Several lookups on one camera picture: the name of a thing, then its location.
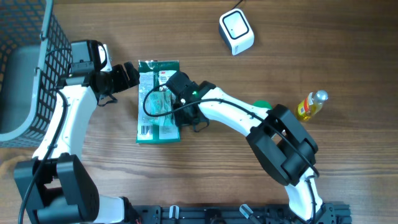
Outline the yellow dish soap bottle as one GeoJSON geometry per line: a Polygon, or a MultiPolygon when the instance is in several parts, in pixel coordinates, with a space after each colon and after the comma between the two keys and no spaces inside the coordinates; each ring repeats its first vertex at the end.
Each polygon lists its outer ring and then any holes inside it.
{"type": "Polygon", "coordinates": [[[296,118],[299,121],[308,121],[323,108],[323,105],[327,100],[328,93],[325,90],[310,92],[307,97],[296,107],[296,118]]]}

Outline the green sponge package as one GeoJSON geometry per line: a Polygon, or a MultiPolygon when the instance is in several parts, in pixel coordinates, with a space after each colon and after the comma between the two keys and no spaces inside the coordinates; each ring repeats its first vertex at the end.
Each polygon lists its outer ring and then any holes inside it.
{"type": "MultiPolygon", "coordinates": [[[[175,124],[173,126],[158,126],[150,123],[148,117],[158,117],[146,110],[146,102],[149,95],[155,91],[169,90],[164,84],[177,71],[180,70],[179,61],[140,61],[139,62],[139,106],[137,120],[138,144],[164,144],[179,142],[180,130],[175,124]]],[[[175,95],[172,93],[172,105],[175,95]]]]}

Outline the teal wipes packet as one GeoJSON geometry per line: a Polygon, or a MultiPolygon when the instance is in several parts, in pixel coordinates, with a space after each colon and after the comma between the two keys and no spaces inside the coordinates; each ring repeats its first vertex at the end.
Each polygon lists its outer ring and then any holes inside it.
{"type": "MultiPolygon", "coordinates": [[[[151,93],[146,102],[146,110],[150,114],[162,114],[172,110],[172,93],[167,91],[155,91],[151,93]]],[[[148,117],[148,121],[158,126],[173,126],[172,114],[159,117],[148,117]]]]}

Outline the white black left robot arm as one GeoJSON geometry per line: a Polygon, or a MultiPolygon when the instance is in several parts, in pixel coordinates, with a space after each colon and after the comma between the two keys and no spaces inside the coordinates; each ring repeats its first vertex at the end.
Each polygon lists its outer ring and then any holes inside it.
{"type": "Polygon", "coordinates": [[[49,128],[29,161],[18,162],[14,180],[22,198],[18,223],[140,223],[126,197],[98,189],[81,163],[89,120],[99,101],[139,84],[132,63],[111,66],[106,46],[97,40],[72,42],[72,62],[57,85],[49,128]]]}

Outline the green lidded jar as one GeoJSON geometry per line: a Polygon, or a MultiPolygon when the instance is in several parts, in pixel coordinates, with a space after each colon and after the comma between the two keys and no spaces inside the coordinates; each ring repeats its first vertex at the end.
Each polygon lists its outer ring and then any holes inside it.
{"type": "Polygon", "coordinates": [[[255,101],[253,105],[257,106],[259,108],[267,108],[269,110],[272,109],[272,105],[268,101],[264,101],[264,100],[255,101]]]}

